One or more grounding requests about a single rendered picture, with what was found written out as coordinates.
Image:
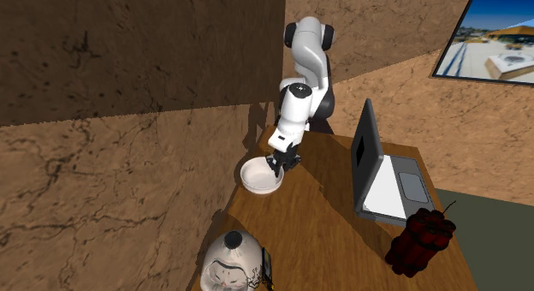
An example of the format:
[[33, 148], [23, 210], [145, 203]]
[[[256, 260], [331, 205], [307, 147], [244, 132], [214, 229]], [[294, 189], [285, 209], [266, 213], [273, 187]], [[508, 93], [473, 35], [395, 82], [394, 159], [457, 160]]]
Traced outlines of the white round figure toy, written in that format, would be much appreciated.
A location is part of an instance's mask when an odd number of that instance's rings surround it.
[[231, 230], [209, 246], [199, 283], [202, 291], [274, 291], [271, 256], [246, 231]]

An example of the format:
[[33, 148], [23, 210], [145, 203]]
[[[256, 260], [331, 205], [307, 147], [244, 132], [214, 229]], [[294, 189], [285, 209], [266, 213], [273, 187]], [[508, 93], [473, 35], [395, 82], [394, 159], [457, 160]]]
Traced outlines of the grey open laptop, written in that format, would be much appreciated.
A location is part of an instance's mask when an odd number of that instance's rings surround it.
[[418, 161], [383, 152], [370, 99], [359, 118], [351, 162], [353, 205], [359, 217], [404, 227], [418, 209], [435, 208]]

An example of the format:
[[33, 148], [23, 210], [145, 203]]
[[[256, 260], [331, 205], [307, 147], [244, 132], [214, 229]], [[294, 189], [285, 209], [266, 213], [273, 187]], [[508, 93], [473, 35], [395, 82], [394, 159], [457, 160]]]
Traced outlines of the dark robot stand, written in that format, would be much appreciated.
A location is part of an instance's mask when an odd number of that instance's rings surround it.
[[322, 133], [322, 134], [333, 134], [334, 133], [327, 119], [310, 119], [308, 123], [309, 123], [309, 130], [311, 132]]

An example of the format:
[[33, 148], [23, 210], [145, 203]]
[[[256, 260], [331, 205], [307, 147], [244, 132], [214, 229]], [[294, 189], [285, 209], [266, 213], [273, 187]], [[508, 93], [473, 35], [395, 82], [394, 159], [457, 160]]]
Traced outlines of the brown wooden desk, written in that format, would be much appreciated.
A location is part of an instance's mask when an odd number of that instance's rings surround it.
[[238, 187], [205, 242], [242, 229], [271, 255], [274, 291], [478, 291], [457, 240], [412, 278], [384, 261], [400, 227], [353, 210], [352, 138], [307, 132], [302, 161], [269, 195]]

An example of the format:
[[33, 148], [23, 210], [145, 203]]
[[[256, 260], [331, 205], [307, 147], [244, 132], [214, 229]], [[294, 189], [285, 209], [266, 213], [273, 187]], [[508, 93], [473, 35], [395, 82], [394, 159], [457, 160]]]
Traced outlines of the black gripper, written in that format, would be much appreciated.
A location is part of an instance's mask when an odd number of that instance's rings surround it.
[[276, 178], [279, 177], [283, 163], [285, 163], [285, 170], [291, 170], [301, 161], [301, 156], [297, 154], [298, 145], [290, 144], [285, 152], [280, 153], [280, 160], [277, 159], [277, 155], [271, 154], [265, 157], [270, 169], [274, 172]]

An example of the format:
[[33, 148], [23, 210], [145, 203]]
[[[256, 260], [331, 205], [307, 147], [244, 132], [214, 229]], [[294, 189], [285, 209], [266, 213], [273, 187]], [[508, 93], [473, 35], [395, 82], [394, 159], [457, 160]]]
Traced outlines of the white round bowl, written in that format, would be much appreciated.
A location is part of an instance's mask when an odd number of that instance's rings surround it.
[[266, 157], [251, 158], [240, 169], [243, 187], [261, 195], [275, 192], [281, 186], [284, 174], [284, 169], [280, 168], [279, 174], [275, 175]]

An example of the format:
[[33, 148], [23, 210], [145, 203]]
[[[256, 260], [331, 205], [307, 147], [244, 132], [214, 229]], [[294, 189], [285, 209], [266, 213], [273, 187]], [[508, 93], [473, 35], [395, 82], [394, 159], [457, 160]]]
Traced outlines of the red dynamite stick bundle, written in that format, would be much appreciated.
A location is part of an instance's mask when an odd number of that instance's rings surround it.
[[407, 219], [402, 233], [392, 240], [385, 262], [396, 275], [412, 278], [448, 247], [455, 230], [456, 225], [442, 211], [419, 208]]

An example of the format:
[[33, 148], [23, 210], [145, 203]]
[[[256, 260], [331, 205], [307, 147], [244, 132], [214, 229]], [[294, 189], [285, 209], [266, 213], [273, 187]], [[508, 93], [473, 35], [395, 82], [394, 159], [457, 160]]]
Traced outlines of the framed wall picture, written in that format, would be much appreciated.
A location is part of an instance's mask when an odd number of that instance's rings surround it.
[[432, 75], [534, 86], [534, 0], [469, 0]]

